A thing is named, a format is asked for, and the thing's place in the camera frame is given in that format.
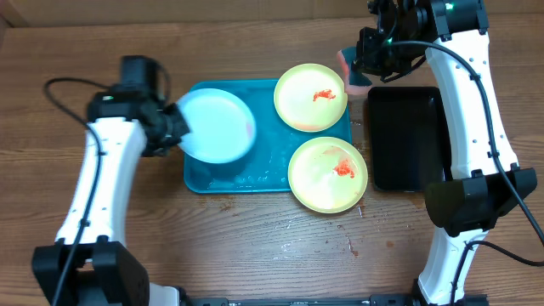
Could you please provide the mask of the light blue plate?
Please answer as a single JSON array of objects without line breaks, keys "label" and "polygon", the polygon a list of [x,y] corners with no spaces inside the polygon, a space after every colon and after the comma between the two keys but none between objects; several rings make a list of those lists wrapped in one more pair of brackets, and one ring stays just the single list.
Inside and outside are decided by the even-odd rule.
[{"label": "light blue plate", "polygon": [[236,95],[216,88],[191,91],[177,102],[189,132],[180,149],[212,164],[235,162],[253,147],[257,136],[255,118]]}]

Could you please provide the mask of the pink green sponge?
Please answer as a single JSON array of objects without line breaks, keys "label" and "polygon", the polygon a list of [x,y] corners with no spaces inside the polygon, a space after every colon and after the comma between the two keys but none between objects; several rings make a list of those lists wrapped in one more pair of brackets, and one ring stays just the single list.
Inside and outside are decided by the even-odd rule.
[{"label": "pink green sponge", "polygon": [[371,80],[365,75],[352,70],[356,57],[356,47],[348,47],[337,52],[337,61],[343,71],[344,92],[349,95],[367,95],[372,88]]}]

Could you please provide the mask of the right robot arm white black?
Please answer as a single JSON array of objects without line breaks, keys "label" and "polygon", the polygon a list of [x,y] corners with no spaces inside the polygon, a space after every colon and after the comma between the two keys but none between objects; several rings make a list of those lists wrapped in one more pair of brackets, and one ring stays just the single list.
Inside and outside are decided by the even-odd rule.
[{"label": "right robot arm white black", "polygon": [[481,0],[375,0],[375,27],[341,50],[347,90],[368,98],[374,184],[422,191],[434,233],[411,294],[372,303],[485,305],[464,282],[500,217],[537,186],[508,142]]}]

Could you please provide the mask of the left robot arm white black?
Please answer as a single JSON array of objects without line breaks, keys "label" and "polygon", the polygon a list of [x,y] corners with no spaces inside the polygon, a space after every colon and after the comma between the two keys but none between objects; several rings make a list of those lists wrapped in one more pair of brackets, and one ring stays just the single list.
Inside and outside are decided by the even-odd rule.
[{"label": "left robot arm white black", "polygon": [[150,281],[125,239],[139,159],[165,154],[188,132],[179,108],[153,93],[97,93],[87,116],[70,210],[31,261],[43,294],[52,305],[186,305],[183,289]]}]

